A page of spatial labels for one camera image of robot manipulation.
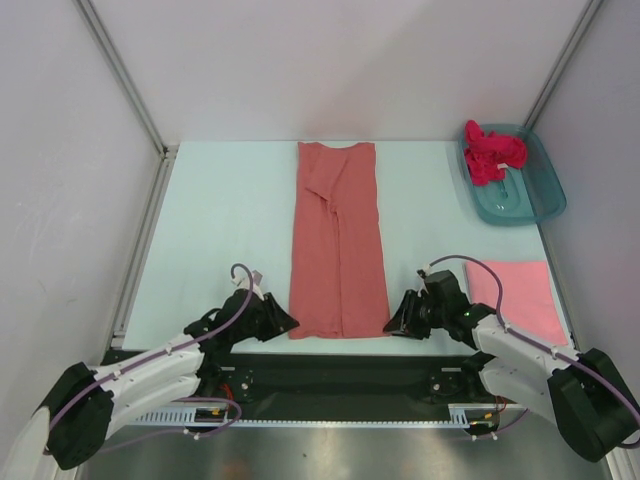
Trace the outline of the salmon t shirt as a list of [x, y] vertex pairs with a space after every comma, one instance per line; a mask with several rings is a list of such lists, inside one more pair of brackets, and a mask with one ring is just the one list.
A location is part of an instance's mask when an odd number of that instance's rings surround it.
[[298, 145], [289, 312], [293, 339], [383, 334], [390, 310], [372, 143]]

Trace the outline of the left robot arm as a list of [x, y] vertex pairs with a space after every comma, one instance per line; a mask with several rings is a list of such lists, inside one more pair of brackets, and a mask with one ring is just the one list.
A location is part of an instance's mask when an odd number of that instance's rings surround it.
[[42, 402], [50, 414], [45, 454], [61, 470], [80, 466], [130, 421], [192, 395], [214, 397], [219, 360], [235, 344], [265, 342], [298, 325], [271, 294], [238, 289], [161, 347], [102, 367], [68, 367]]

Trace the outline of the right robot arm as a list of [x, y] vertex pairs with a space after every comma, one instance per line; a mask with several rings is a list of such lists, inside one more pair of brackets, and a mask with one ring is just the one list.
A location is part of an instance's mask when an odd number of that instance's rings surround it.
[[502, 318], [497, 308], [472, 303], [450, 271], [419, 273], [423, 286], [405, 292], [385, 332], [422, 340], [443, 329], [475, 350], [461, 376], [473, 401], [512, 400], [546, 419], [580, 457], [597, 462], [630, 447], [639, 431], [639, 404], [611, 358], [592, 348], [551, 345]]

